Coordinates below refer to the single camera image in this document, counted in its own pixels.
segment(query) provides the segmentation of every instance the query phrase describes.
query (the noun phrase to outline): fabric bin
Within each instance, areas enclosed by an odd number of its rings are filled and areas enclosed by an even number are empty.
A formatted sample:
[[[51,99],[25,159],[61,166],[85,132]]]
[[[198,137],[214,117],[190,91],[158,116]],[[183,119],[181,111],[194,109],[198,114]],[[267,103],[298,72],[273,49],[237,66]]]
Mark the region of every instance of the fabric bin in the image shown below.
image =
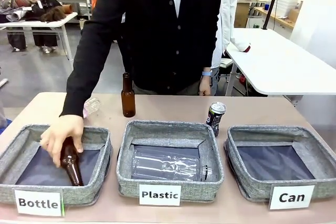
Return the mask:
[[[144,180],[131,177],[132,157],[139,146],[174,149],[188,156],[198,155],[201,165],[208,165],[212,175],[204,182]],[[224,180],[222,161],[215,135],[202,123],[131,121],[127,124],[117,162],[119,192],[139,197],[139,185],[181,185],[181,201],[212,202]]]
[[[228,129],[226,153],[242,195],[268,201],[272,186],[315,185],[312,199],[336,196],[336,155],[297,126]]]
[[[39,145],[48,125],[27,125],[0,156],[0,202],[15,203],[14,190],[62,192],[66,206],[87,206],[96,202],[110,165],[110,132],[85,127],[79,167],[84,186],[74,187],[66,171],[56,168]]]

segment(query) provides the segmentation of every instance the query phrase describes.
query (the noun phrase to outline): person's left hand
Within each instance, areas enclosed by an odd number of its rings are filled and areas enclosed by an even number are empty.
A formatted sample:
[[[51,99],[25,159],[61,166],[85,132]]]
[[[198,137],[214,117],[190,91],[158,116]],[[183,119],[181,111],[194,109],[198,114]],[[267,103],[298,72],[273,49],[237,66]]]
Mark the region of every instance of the person's left hand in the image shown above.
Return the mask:
[[[202,76],[201,78],[201,83],[199,85],[199,93],[198,95],[201,95],[201,96],[209,96],[211,95],[211,88],[210,88],[210,76]]]

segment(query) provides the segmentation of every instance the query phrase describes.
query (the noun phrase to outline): brown fur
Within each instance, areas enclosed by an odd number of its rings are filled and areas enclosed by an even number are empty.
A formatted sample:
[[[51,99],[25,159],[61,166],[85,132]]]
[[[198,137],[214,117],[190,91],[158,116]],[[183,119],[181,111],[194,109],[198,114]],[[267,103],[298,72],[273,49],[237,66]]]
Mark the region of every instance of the brown fur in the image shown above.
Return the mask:
[[[59,21],[66,18],[62,6],[56,6],[50,9],[47,13],[43,14],[40,18],[42,22]]]

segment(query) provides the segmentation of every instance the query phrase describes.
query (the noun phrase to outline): white tabletop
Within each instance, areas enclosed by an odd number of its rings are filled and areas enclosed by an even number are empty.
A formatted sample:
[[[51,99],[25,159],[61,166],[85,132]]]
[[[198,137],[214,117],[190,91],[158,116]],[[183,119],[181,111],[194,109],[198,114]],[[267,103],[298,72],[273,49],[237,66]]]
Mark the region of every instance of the white tabletop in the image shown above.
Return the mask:
[[[18,22],[1,23],[0,27],[60,27],[69,22],[72,18],[76,17],[77,13],[71,13],[67,15],[65,19],[54,22],[41,22],[41,21],[25,21],[20,20]]]
[[[251,43],[248,53],[227,52],[251,85],[267,95],[336,94],[336,70],[273,30],[235,28]]]

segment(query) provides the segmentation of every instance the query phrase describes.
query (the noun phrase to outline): pile of clothes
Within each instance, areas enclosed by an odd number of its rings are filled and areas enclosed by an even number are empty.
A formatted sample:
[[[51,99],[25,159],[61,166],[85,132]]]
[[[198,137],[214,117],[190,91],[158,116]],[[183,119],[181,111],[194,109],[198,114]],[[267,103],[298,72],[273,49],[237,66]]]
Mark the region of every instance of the pile of clothes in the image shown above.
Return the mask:
[[[70,13],[71,5],[62,6],[57,0],[0,0],[0,23],[20,19],[52,22]]]

